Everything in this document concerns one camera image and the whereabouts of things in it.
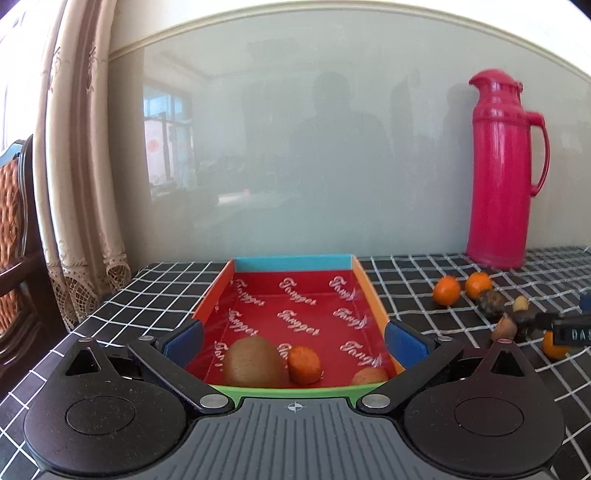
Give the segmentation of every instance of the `curtain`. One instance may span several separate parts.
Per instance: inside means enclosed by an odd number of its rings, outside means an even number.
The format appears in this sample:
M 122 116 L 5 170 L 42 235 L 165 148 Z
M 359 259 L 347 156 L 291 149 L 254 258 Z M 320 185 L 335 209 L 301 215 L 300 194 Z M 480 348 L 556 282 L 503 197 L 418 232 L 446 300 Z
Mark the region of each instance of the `curtain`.
M 131 277 L 113 193 L 107 126 L 116 0 L 58 0 L 46 41 L 33 136 L 35 202 L 66 326 Z

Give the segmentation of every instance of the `thermos lid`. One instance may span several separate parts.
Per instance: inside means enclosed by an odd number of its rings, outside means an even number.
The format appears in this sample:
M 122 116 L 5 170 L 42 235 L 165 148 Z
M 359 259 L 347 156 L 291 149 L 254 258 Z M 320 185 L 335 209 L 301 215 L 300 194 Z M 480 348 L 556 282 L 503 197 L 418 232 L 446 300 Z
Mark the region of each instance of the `thermos lid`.
M 489 84 L 499 83 L 501 85 L 512 86 L 516 88 L 519 93 L 523 91 L 523 84 L 521 82 L 517 82 L 508 73 L 498 69 L 482 70 L 481 72 L 474 75 L 470 79 L 469 83 L 470 85 L 478 86 L 478 84 L 482 81 Z

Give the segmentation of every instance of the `brown nut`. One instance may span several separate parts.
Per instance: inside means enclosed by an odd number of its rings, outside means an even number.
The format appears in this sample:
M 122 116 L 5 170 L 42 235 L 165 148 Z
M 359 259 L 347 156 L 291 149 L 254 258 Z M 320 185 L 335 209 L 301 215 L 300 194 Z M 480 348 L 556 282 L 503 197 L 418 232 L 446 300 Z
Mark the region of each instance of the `brown nut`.
M 518 312 L 520 310 L 527 310 L 530 308 L 530 303 L 523 295 L 520 295 L 513 302 L 513 311 Z
M 517 335 L 517 325 L 510 317 L 503 317 L 496 324 L 495 330 L 491 333 L 491 340 L 496 342 L 499 338 L 513 340 Z

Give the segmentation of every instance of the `circular pad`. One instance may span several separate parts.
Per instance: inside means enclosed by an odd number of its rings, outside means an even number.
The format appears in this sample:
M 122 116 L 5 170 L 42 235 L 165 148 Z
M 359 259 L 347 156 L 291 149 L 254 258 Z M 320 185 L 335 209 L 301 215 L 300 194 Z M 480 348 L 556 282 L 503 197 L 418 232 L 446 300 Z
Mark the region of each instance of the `circular pad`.
M 460 403 L 454 416 L 458 425 L 485 437 L 501 437 L 523 423 L 521 410 L 511 402 L 494 397 L 476 397 Z
M 135 417 L 132 403 L 119 397 L 91 397 L 74 403 L 66 413 L 68 425 L 86 435 L 108 435 L 124 429 Z

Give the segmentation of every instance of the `orange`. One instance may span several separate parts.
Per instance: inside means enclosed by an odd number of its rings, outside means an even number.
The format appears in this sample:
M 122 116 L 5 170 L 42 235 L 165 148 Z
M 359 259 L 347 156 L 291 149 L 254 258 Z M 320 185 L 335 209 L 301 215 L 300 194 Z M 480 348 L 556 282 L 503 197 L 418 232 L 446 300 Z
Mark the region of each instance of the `orange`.
M 433 300 L 439 305 L 449 307 L 458 301 L 462 293 L 460 283 L 456 280 L 456 277 L 443 277 L 437 282 L 433 289 Z
M 549 359 L 560 360 L 569 350 L 570 348 L 568 346 L 554 344 L 554 334 L 552 332 L 544 332 L 542 351 Z
M 492 290 L 491 278 L 484 272 L 474 272 L 466 280 L 466 295 L 476 300 L 485 290 Z

